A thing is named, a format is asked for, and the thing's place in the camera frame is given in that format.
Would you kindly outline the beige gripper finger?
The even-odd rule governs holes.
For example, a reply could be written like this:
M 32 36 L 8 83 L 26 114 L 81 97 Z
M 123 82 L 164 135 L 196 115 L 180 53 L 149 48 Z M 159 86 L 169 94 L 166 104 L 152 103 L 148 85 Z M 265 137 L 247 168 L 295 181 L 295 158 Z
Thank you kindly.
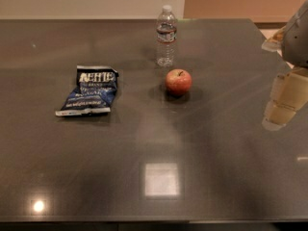
M 286 74 L 278 74 L 269 98 L 262 125 L 269 131 L 278 131 L 308 102 L 308 69 L 296 66 Z
M 275 52 L 282 48 L 282 42 L 285 34 L 286 27 L 283 26 L 277 30 L 271 37 L 267 38 L 261 48 L 266 51 Z

